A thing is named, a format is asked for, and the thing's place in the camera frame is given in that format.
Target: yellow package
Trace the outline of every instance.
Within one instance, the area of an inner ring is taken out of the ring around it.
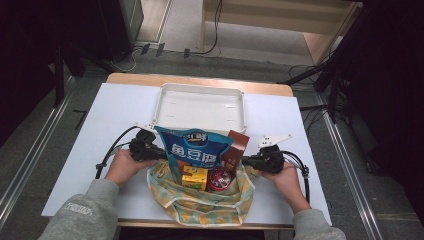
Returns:
[[[184,166],[182,186],[206,190],[206,182],[208,179],[208,169],[192,166]]]

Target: blue snack bag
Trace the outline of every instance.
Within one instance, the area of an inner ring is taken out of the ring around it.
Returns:
[[[211,169],[221,165],[221,156],[233,139],[201,129],[173,130],[155,126],[168,158],[174,181],[181,184],[184,166]]]

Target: wire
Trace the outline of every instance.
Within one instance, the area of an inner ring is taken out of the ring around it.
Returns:
[[[284,160],[286,160],[287,162],[289,162],[289,163],[293,164],[296,168],[301,169],[300,165],[299,165],[297,162],[292,161],[292,160],[291,160],[291,159],[289,159],[289,158],[284,158]]]
[[[218,24],[219,24],[219,19],[221,18],[221,12],[222,12],[222,0],[219,1],[218,6],[217,6],[216,11],[215,11],[215,42],[212,45],[211,49],[209,49],[206,52],[193,52],[193,53],[190,53],[190,55],[191,54],[193,54],[193,55],[205,55],[205,54],[212,52],[213,49],[216,47],[216,44],[218,43]]]
[[[134,70],[134,68],[136,67],[136,65],[137,65],[137,62],[135,61],[135,58],[134,58],[134,53],[136,53],[137,51],[140,51],[140,50],[142,50],[143,48],[136,48],[136,49],[134,49],[133,50],[133,52],[132,52],[132,54],[131,54],[131,58],[132,58],[132,60],[133,60],[133,66],[130,68],[130,69],[122,69],[122,68],[120,68],[120,67],[118,67],[118,66],[116,66],[112,61],[110,61],[110,64],[112,65],[112,66],[114,66],[116,69],[118,69],[119,71],[121,71],[121,72],[123,72],[123,73],[126,73],[126,72],[129,72],[129,71],[132,71],[132,70]]]
[[[204,57],[204,58],[217,58],[217,57],[219,57],[219,56],[221,56],[221,48],[219,47],[219,46],[216,46],[217,48],[218,48],[218,50],[219,50],[219,53],[218,53],[218,55],[216,55],[216,56],[207,56],[207,55],[203,55],[203,54],[196,54],[196,53],[189,53],[189,55],[194,55],[194,56],[199,56],[199,57]],[[164,53],[175,53],[175,54],[185,54],[184,52],[178,52],[178,51],[172,51],[172,50],[163,50],[163,52]]]
[[[103,161],[102,161],[102,163],[99,163],[99,164],[97,164],[96,165],[96,169],[97,169],[97,173],[96,173],[96,179],[99,179],[100,178],[100,175],[102,174],[102,170],[103,170],[103,168],[104,167],[106,167],[107,166],[107,160],[109,159],[109,157],[110,157],[110,155],[111,155],[111,153],[116,149],[116,148],[118,148],[118,147],[121,147],[121,146],[123,146],[123,145],[125,145],[125,144],[128,144],[128,143],[124,143],[124,144],[121,144],[121,145],[118,145],[118,146],[116,146],[116,144],[121,140],[121,138],[123,138],[129,131],[131,131],[131,130],[133,130],[133,129],[135,129],[135,128],[140,128],[140,127],[137,127],[137,126],[133,126],[133,127],[130,127],[130,128],[128,128],[127,130],[125,130],[125,132],[123,132],[122,134],[121,134],[121,136],[119,136],[116,140],[115,140],[115,142],[112,144],[112,146],[109,148],[109,150],[107,151],[107,153],[106,153],[106,155],[105,155],[105,157],[103,158]]]
[[[335,50],[333,50],[333,51],[331,51],[331,49],[330,49],[330,51],[329,51],[329,53],[328,53],[328,55],[325,57],[325,58],[323,58],[322,59],[322,62],[324,62],[324,61],[327,61],[328,59],[330,59],[331,58],[331,56],[334,54],[334,52],[336,51],[336,49]]]
[[[318,74],[318,76],[320,75],[320,71],[316,71],[315,69],[316,69],[316,65],[294,65],[294,66],[292,66],[290,69],[289,69],[289,72],[288,72],[288,74],[289,74],[289,77],[290,77],[290,79],[293,79],[293,76],[291,75],[291,72],[292,72],[292,70],[293,69],[295,69],[295,68],[297,68],[297,67],[306,67],[305,68],[305,72],[308,72],[309,71],[309,69],[310,68],[312,68],[312,70],[314,70],[315,71],[315,74]],[[315,80],[314,79],[312,79],[311,78],[311,76],[308,76],[307,77],[311,82],[312,82],[312,84],[314,84],[315,83]],[[299,81],[299,82],[297,82],[296,84],[300,84],[300,85],[311,85],[311,83],[302,83],[301,81]]]
[[[337,103],[336,104],[335,112],[336,112],[336,114],[339,113],[339,116],[337,116],[337,118],[340,119],[340,120],[346,120],[346,118],[344,117],[343,108],[344,108],[344,103]],[[329,106],[328,105],[317,105],[317,106],[300,107],[299,110],[300,111],[310,110],[308,112],[308,114],[306,115],[306,117],[303,119],[304,125],[305,125],[306,121],[309,119],[309,117],[311,116],[311,114],[318,110],[318,112],[312,117],[312,120],[310,121],[309,125],[305,129],[306,135],[309,136],[312,125],[314,123],[318,122],[326,113],[328,113]]]
[[[310,193],[309,193],[309,168],[303,164],[302,160],[300,158],[289,151],[280,151],[282,154],[286,154],[289,156],[294,162],[297,163],[297,165],[300,167],[300,171],[302,172],[303,181],[305,183],[305,198],[308,203],[310,202]]]

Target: table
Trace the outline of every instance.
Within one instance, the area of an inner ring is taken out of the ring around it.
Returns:
[[[219,0],[203,0],[201,44],[205,21],[215,21]],[[303,32],[315,64],[327,57],[358,14],[359,3],[341,0],[225,0],[220,22]]]
[[[321,209],[331,223],[320,180],[306,138],[299,106],[289,86],[194,77],[111,74],[90,109],[85,123],[46,203],[42,216],[52,217],[72,195],[85,193],[94,179],[95,165],[103,159],[115,139],[136,121],[149,123],[164,83],[239,88],[244,92],[246,135],[250,137],[245,155],[258,152],[264,135],[292,134],[279,144],[296,153],[310,168],[310,193],[313,208]],[[122,142],[131,140],[127,134]],[[154,142],[163,146],[160,138]],[[165,214],[147,187],[147,170],[140,171],[121,189],[116,202],[118,225],[139,227],[182,227]],[[264,178],[255,185],[255,195],[245,223],[237,229],[284,229],[293,227],[290,206]]]

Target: black cable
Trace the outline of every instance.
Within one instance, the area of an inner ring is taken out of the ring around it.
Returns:
[[[334,52],[335,52],[336,50],[333,50],[333,51],[330,51],[329,53],[328,53],[328,55],[324,58],[324,59],[322,59],[322,61],[321,62],[324,62],[324,61],[327,61],[328,59],[330,59],[331,58],[331,56],[334,54]]]
[[[137,127],[137,126],[133,126],[133,127],[130,127],[130,128],[128,128],[125,132],[123,132],[122,134],[121,134],[121,136],[119,136],[118,137],[118,139],[116,139],[116,141],[112,144],[112,146],[109,148],[109,150],[107,151],[107,153],[106,153],[106,155],[105,155],[105,157],[103,158],[103,161],[102,161],[102,163],[99,163],[99,164],[97,164],[96,165],[96,169],[97,169],[97,173],[96,173],[96,179],[99,179],[100,178],[100,175],[102,174],[102,170],[103,170],[103,168],[104,167],[106,167],[107,166],[107,160],[109,159],[109,157],[110,157],[110,154],[113,152],[113,150],[115,150],[117,147],[120,147],[120,146],[122,146],[122,145],[125,145],[125,144],[128,144],[128,143],[124,143],[124,144],[121,144],[121,145],[119,145],[119,146],[116,146],[115,147],[115,145],[121,140],[121,138],[122,137],[124,137],[125,136],[125,134],[127,134],[129,131],[131,131],[131,130],[133,130],[133,129],[135,129],[135,128],[139,128],[139,127]]]
[[[328,107],[328,105],[324,104],[324,105],[300,107],[299,110],[302,112],[302,111],[306,111],[306,110],[317,109],[317,108],[327,108],[327,107]]]
[[[316,66],[309,66],[309,67],[307,67],[307,68],[306,68],[306,71],[308,71],[308,70],[309,70],[309,68],[312,68],[312,69],[315,71],[315,73],[318,75],[318,77],[319,77],[319,76],[321,75],[321,73],[320,73],[320,72],[318,72],[318,71],[316,71],[315,67],[316,67]],[[309,77],[308,77],[308,79],[309,79],[309,80],[310,80],[313,84],[315,84],[316,79],[312,79],[311,77],[312,77],[312,76],[309,76]]]
[[[282,154],[286,154],[288,156],[290,156],[300,167],[300,171],[302,173],[303,176],[303,181],[305,183],[305,198],[306,201],[308,201],[308,203],[310,202],[310,192],[309,192],[309,168],[303,164],[302,160],[300,160],[300,158],[289,151],[280,151]]]
[[[313,69],[315,69],[315,66],[311,66],[311,65],[294,65],[294,66],[292,66],[292,67],[289,69],[289,72],[288,72],[290,79],[292,79],[292,78],[293,78],[293,76],[291,75],[292,70],[293,70],[294,68],[297,68],[297,67],[306,67],[306,68],[305,68],[305,72],[307,72],[307,71],[309,70],[309,68],[313,68]],[[313,80],[313,79],[311,78],[311,76],[309,76],[309,77],[308,77],[308,79],[309,79],[312,83],[302,83],[302,82],[300,81],[300,82],[298,82],[297,84],[299,84],[299,85],[313,85],[313,84],[315,83],[315,80]]]
[[[315,83],[315,80],[312,80],[310,77],[312,76],[312,75],[315,75],[315,74],[320,74],[320,72],[321,73],[326,73],[324,70],[327,68],[327,66],[329,65],[329,63],[330,63],[330,60],[331,59],[328,59],[328,60],[326,60],[326,61],[322,61],[321,62],[321,64],[320,65],[295,65],[295,66],[292,66],[290,69],[289,69],[289,76],[290,76],[290,79],[289,80],[286,80],[286,81],[282,81],[282,82],[275,82],[276,84],[286,84],[286,85],[293,85],[293,84],[305,84],[305,83],[302,83],[301,81],[303,81],[303,80],[305,80],[306,78],[308,78],[309,80],[311,80],[313,83]],[[293,68],[295,68],[295,67],[300,67],[300,66],[306,66],[307,68],[306,68],[306,70],[305,70],[305,72],[304,73],[301,73],[301,74],[299,74],[298,76],[296,76],[296,77],[292,77],[291,76],[291,70],[293,69]]]
[[[118,62],[110,62],[110,64],[113,66],[113,67],[115,67],[117,70],[119,70],[119,71],[121,71],[122,73],[126,73],[126,72],[130,72],[130,71],[132,71],[132,70],[134,70],[134,68],[137,66],[137,61],[135,60],[135,58],[134,58],[134,54],[137,52],[137,51],[140,51],[140,50],[143,50],[143,48],[134,48],[133,49],[133,51],[132,51],[132,53],[131,53],[131,58],[132,58],[132,61],[133,61],[133,66],[131,67],[131,68],[129,68],[129,69],[122,69],[122,68],[120,68],[120,67],[118,67],[117,65],[116,65],[116,63],[119,63],[119,62],[121,62],[123,59],[121,59],[120,61],[118,61]]]
[[[116,147],[114,147],[114,148],[113,148],[113,150],[115,150],[115,149],[117,149],[117,148],[120,148],[120,147],[122,147],[122,146],[128,145],[128,144],[130,144],[130,143],[131,143],[131,142],[126,142],[126,143],[119,144],[119,145],[117,145]]]
[[[309,126],[307,127],[307,129],[306,129],[306,136],[309,136],[309,132],[311,131],[311,128],[312,128],[312,125],[314,124],[314,123],[316,123],[316,122],[318,122],[324,115],[325,115],[325,113],[327,113],[328,112],[328,110],[327,109],[325,109],[323,112],[321,112],[321,111],[319,111],[319,112],[317,112],[315,115],[314,115],[314,117],[312,118],[312,120],[311,120],[311,122],[309,123]]]
[[[313,113],[316,110],[322,110],[322,108],[315,108],[315,109],[312,109],[311,111],[309,111],[308,114],[306,115],[305,119],[303,119],[303,124],[305,124],[306,120],[308,120],[309,115],[311,115],[311,113]]]
[[[222,0],[219,1],[215,11],[215,42],[212,45],[211,49],[209,49],[207,52],[192,52],[190,53],[190,55],[191,54],[205,55],[212,52],[215,49],[216,44],[218,43],[218,24],[219,24],[219,19],[221,18],[221,12],[222,12]]]

